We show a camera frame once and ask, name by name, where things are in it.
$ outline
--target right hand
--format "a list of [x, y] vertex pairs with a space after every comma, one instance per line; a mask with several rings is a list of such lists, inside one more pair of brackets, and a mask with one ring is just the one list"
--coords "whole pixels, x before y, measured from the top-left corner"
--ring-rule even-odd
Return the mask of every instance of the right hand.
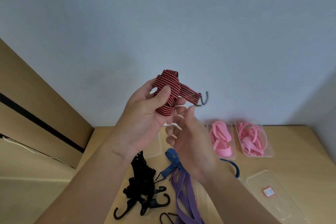
[[166, 142], [175, 149], [188, 173], [204, 184], [223, 166], [213, 150], [210, 134], [195, 117], [195, 107], [189, 107], [183, 117], [175, 116], [173, 120], [182, 130], [175, 125], [166, 127]]

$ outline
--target pink elastic band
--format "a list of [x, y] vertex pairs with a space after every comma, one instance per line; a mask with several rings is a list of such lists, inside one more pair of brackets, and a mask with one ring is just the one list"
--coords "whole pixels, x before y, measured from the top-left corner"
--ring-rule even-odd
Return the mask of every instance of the pink elastic band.
[[231, 135], [223, 121], [216, 121], [210, 130], [213, 149], [219, 157], [229, 157], [232, 154], [231, 147], [227, 142], [231, 141]]
[[[260, 138], [260, 132], [265, 136], [265, 146]], [[238, 137], [241, 141], [243, 151], [250, 156], [263, 156], [267, 147], [267, 137], [265, 132], [252, 123], [238, 123]]]

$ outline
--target red and black striped bungee cord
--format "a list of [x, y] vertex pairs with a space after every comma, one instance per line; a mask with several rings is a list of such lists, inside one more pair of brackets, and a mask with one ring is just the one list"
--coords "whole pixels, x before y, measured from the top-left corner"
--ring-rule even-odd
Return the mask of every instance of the red and black striped bungee cord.
[[201, 93], [197, 93], [188, 86], [179, 82], [179, 73], [177, 71], [166, 69], [163, 70], [162, 74], [157, 76], [154, 85], [157, 87], [157, 91], [155, 91], [154, 95], [156, 96], [166, 85], [169, 85], [171, 88], [170, 97], [165, 105], [156, 109], [156, 111], [163, 116], [170, 116], [173, 113], [175, 100], [179, 96], [185, 98], [188, 102], [194, 104], [195, 106], [205, 105], [208, 102], [208, 92], [206, 92], [206, 100], [203, 102]]

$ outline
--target wooden table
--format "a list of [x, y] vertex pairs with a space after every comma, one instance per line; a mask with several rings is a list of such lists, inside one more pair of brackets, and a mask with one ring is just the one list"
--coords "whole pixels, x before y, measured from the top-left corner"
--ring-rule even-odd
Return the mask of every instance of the wooden table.
[[[311, 129], [306, 126], [267, 126], [264, 128], [275, 152], [273, 158], [244, 156], [234, 129], [237, 149], [235, 162], [240, 168], [241, 177], [245, 179], [267, 169], [276, 176], [286, 191], [306, 213], [310, 223], [336, 223], [336, 167]], [[98, 127], [95, 129], [79, 162], [78, 169], [90, 158], [112, 129], [113, 127]], [[163, 153], [146, 160], [148, 166], [156, 169], [157, 173], [170, 164], [164, 155], [164, 152], [169, 148], [165, 141], [164, 128], [160, 131], [160, 137]], [[158, 183], [157, 186], [167, 187], [166, 193], [171, 198], [169, 206], [148, 209], [146, 215], [141, 217], [141, 206], [137, 203], [124, 218], [119, 221], [114, 220], [113, 211], [116, 207], [119, 208], [117, 215], [120, 215], [126, 209], [126, 196], [122, 191], [128, 186], [128, 178], [132, 176], [133, 171], [130, 166], [105, 223], [160, 223], [159, 215], [162, 212], [176, 213], [175, 193], [168, 179], [166, 179]], [[205, 223], [221, 224], [221, 219], [204, 189], [195, 181], [193, 181], [193, 185], [195, 195], [198, 197], [198, 208]], [[164, 203], [166, 198], [161, 194], [163, 193], [159, 193], [155, 197], [159, 203]], [[170, 224], [168, 219], [163, 218], [164, 224]]]

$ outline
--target label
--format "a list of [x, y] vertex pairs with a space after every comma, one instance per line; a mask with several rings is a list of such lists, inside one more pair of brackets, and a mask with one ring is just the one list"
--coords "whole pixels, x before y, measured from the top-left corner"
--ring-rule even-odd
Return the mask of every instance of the label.
[[271, 186], [264, 189], [263, 192], [264, 192], [266, 197], [270, 197], [270, 196], [273, 196], [275, 194], [275, 191]]

